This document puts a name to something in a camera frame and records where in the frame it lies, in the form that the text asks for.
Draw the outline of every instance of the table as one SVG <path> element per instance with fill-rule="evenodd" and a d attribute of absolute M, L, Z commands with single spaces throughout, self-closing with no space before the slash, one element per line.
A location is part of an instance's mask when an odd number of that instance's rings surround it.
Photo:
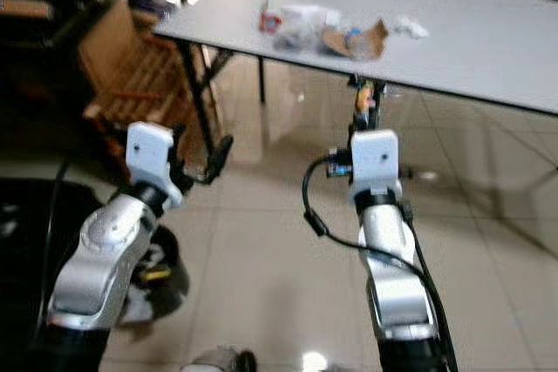
<path fill-rule="evenodd" d="M 257 30 L 264 0 L 200 0 L 159 24 L 155 33 L 179 46 L 205 44 L 259 58 L 261 100 L 263 59 L 271 58 L 325 71 L 358 74 L 398 85 L 558 114 L 558 3 L 543 0 L 269 0 L 319 4 L 342 12 L 358 27 L 380 17 L 390 27 L 400 15 L 417 18 L 431 33 L 415 40 L 391 34 L 376 61 L 282 51 L 273 37 Z M 200 96 L 223 66 L 194 83 Z M 208 129 L 207 119 L 202 128 Z"/>

